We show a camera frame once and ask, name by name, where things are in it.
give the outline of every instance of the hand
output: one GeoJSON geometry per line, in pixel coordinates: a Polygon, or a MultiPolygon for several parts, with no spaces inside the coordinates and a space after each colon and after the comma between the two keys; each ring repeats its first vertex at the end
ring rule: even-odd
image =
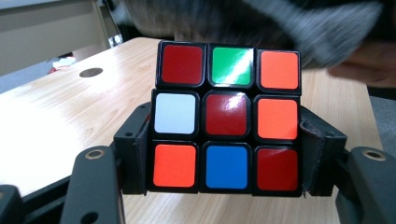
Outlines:
{"type": "Polygon", "coordinates": [[[364,43],[346,61],[329,68],[328,72],[368,86],[396,88],[396,43],[364,43]]]}

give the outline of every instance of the orange sticker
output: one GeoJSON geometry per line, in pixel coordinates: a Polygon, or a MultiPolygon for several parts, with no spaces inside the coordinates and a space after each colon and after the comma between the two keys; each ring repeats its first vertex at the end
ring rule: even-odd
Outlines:
{"type": "Polygon", "coordinates": [[[262,53],[261,84],[264,88],[295,90],[299,85],[298,55],[293,52],[262,53]]]}
{"type": "Polygon", "coordinates": [[[261,138],[294,140],[297,137],[298,112],[293,100],[260,99],[258,135],[261,138]]]}
{"type": "Polygon", "coordinates": [[[155,147],[154,185],[189,188],[195,182],[196,149],[184,145],[155,147]]]}

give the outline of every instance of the floor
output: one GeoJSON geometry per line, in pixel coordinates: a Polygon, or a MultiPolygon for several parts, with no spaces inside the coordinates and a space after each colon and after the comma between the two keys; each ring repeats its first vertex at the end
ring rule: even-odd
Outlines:
{"type": "MultiPolygon", "coordinates": [[[[0,77],[0,93],[45,76],[58,58],[24,68],[20,71],[0,77]]],[[[379,97],[370,97],[382,147],[396,157],[396,101],[379,97]]]]}

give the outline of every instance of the rubik's cube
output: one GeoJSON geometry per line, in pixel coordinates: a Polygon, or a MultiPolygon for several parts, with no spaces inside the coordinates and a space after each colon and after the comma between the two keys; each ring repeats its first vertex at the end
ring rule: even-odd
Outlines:
{"type": "Polygon", "coordinates": [[[301,195],[297,51],[163,41],[148,190],[301,195]]]}

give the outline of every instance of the wooden table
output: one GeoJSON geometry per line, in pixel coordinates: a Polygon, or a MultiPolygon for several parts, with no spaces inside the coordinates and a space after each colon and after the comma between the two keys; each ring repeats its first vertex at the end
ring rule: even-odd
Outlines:
{"type": "MultiPolygon", "coordinates": [[[[23,195],[71,174],[77,154],[105,145],[154,88],[157,43],[137,38],[0,95],[0,184],[23,195]],[[100,67],[96,77],[79,73],[100,67]]],[[[381,148],[366,87],[323,70],[303,73],[305,105],[348,136],[381,148]]],[[[337,223],[334,197],[124,196],[127,223],[337,223]]]]}

